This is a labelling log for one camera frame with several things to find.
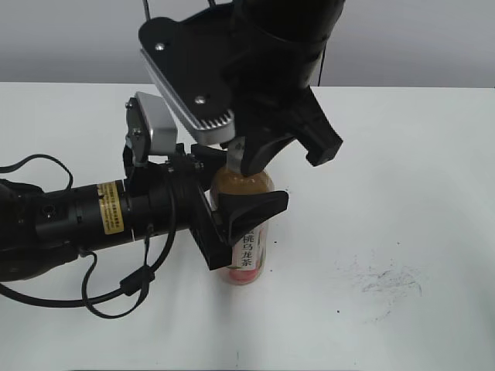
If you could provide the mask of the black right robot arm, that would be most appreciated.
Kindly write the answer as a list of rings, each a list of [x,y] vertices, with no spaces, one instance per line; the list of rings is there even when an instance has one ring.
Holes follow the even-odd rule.
[[[233,95],[240,172],[253,175],[292,141],[313,166],[343,143],[310,87],[310,78],[342,14],[342,1],[235,1],[233,56],[224,76]]]

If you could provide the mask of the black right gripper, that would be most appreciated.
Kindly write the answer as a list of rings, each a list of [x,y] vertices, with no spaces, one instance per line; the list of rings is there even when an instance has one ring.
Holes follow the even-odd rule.
[[[343,140],[309,85],[328,38],[228,36],[222,77],[233,96],[236,136],[244,137],[242,175],[262,172],[293,141],[306,149],[313,166],[336,157]]]

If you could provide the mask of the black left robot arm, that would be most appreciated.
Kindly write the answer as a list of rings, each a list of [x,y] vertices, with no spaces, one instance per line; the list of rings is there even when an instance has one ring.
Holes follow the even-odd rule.
[[[231,264],[244,235],[286,210],[284,191],[205,196],[224,151],[178,145],[165,162],[142,167],[125,153],[126,176],[55,192],[1,182],[1,279],[30,279],[72,262],[82,253],[168,233],[190,231],[211,270]]]

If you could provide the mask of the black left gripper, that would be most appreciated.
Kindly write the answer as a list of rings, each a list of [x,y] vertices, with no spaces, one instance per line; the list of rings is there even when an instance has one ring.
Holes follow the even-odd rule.
[[[122,215],[134,238],[143,238],[148,226],[156,235],[188,230],[211,270],[229,266],[232,246],[288,207],[286,191],[219,193],[216,216],[205,192],[227,163],[224,150],[194,144],[187,153],[180,143],[166,162],[147,162],[143,167],[132,164],[127,146],[122,157],[126,175]]]

